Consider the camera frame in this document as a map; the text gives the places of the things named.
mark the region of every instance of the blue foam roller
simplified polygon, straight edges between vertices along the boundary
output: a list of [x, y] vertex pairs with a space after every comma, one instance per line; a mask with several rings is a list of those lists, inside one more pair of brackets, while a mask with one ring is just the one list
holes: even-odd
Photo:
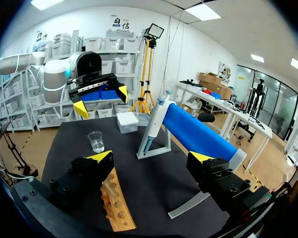
[[215, 131], [175, 104], [169, 106], [163, 124], [188, 151], [223, 157], [226, 161], [230, 161], [237, 151]]

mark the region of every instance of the white storage box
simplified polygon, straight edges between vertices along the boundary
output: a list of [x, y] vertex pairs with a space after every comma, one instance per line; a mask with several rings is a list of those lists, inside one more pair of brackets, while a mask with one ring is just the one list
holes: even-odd
[[131, 105], [115, 105], [115, 112], [117, 113], [127, 113], [131, 109]]
[[95, 119], [96, 116], [96, 105], [95, 104], [87, 104], [86, 109], [88, 112], [89, 119]]
[[138, 49], [138, 38], [124, 38], [124, 50], [129, 52], [135, 52]]
[[105, 38], [106, 50], [119, 50], [121, 38]]
[[103, 41], [102, 37], [85, 39], [85, 50], [86, 51], [98, 51], [98, 50], [100, 50], [102, 41]]
[[60, 120], [58, 119], [54, 110], [47, 111], [46, 116], [48, 117], [50, 124], [59, 124], [60, 123]]
[[109, 118], [112, 115], [113, 105], [111, 103], [98, 103], [97, 112], [99, 118]]
[[128, 74], [133, 72], [132, 61], [115, 61], [117, 74]]
[[59, 121], [62, 123], [62, 122], [69, 122], [74, 120], [75, 120], [75, 114], [74, 114], [73, 108], [63, 108], [63, 118], [59, 118]]
[[101, 62], [101, 73], [108, 74], [111, 73], [113, 67], [113, 61], [102, 61]]
[[44, 104], [43, 96], [42, 94], [36, 95], [34, 97], [30, 98], [30, 102], [32, 104], [32, 107], [37, 108]]
[[18, 101], [14, 100], [8, 104], [6, 104], [6, 109], [9, 114], [13, 113], [18, 108]]
[[40, 121], [40, 124], [49, 123], [49, 119], [46, 116], [46, 112], [42, 112], [42, 113], [38, 114], [38, 120]]
[[118, 113], [117, 123], [122, 134], [138, 130], [138, 119], [132, 112]]
[[54, 44], [52, 49], [52, 56], [63, 56], [68, 55], [71, 52], [71, 44], [67, 41], [61, 41], [60, 43]]
[[26, 114], [23, 114], [20, 118], [16, 120], [19, 124], [19, 127], [23, 127], [28, 124], [28, 117]]
[[53, 41], [46, 41], [40, 47], [40, 51], [45, 53], [46, 60], [49, 60], [52, 58], [52, 47], [53, 47]]
[[71, 43], [72, 37], [67, 33], [57, 34], [55, 37], [53, 37], [53, 41], [54, 41], [54, 44], [59, 43], [60, 41], [67, 41]]
[[12, 94], [14, 94], [13, 86], [12, 86], [12, 85], [7, 86], [7, 87], [4, 89], [4, 97], [5, 97], [5, 98], [8, 98], [8, 97], [10, 97]]

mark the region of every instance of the light panel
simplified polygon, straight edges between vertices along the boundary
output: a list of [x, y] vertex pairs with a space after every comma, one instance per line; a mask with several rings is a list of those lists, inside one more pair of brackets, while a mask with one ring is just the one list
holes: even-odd
[[221, 17], [209, 8], [206, 4], [200, 4], [197, 6], [193, 6], [185, 10], [186, 12], [194, 15], [201, 21], [213, 20], [213, 19], [220, 19]]
[[298, 60], [296, 60], [295, 58], [292, 59], [292, 62], [290, 64], [291, 64], [291, 66], [293, 66], [296, 69], [298, 69]]
[[253, 55], [253, 54], [250, 54], [250, 56], [252, 57], [253, 60], [264, 63], [264, 58], [263, 57], [256, 56], [256, 55]]
[[64, 0], [32, 0], [31, 4], [42, 11], [62, 1]]

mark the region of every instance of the tripod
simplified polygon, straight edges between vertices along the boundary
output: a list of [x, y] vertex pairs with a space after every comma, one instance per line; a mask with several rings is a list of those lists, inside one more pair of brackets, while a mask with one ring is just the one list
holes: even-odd
[[[133, 107], [130, 109], [132, 112], [136, 106], [139, 104], [139, 112], [140, 113], [148, 113], [150, 114], [150, 110], [148, 108], [148, 100], [150, 97], [151, 103], [154, 106], [153, 98], [150, 91], [150, 79], [151, 79], [151, 71], [152, 71], [152, 60], [153, 60], [153, 50], [156, 47], [156, 40], [155, 38], [151, 36], [146, 36], [146, 50], [145, 50], [145, 60], [144, 60], [144, 69], [143, 69], [143, 76], [142, 80], [140, 81], [141, 84], [141, 93], [136, 103], [133, 105]], [[145, 85], [145, 76], [146, 76], [146, 67], [147, 67], [147, 59], [148, 59], [148, 51], [150, 48], [150, 59], [149, 59], [149, 71], [148, 71], [148, 79], [146, 80], [147, 83], [147, 89], [144, 91], [144, 85]]]

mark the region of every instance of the black table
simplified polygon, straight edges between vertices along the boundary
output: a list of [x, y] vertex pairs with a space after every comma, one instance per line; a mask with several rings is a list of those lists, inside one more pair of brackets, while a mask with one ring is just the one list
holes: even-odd
[[[200, 191], [186, 169], [186, 155], [172, 141], [171, 152], [138, 160], [136, 152], [145, 127], [121, 134], [115, 117], [62, 123], [44, 167], [42, 182], [45, 185], [49, 185], [50, 179], [65, 173], [74, 158], [95, 154], [87, 139], [91, 131], [101, 131], [105, 151], [113, 151], [119, 183], [137, 226], [125, 233], [203, 238], [218, 232], [225, 224], [228, 213], [222, 212], [211, 197], [181, 216], [170, 219], [169, 211]], [[151, 149], [161, 147], [164, 142], [165, 133], [161, 129]], [[96, 190], [71, 215], [94, 227], [112, 231], [102, 206], [100, 191]]]

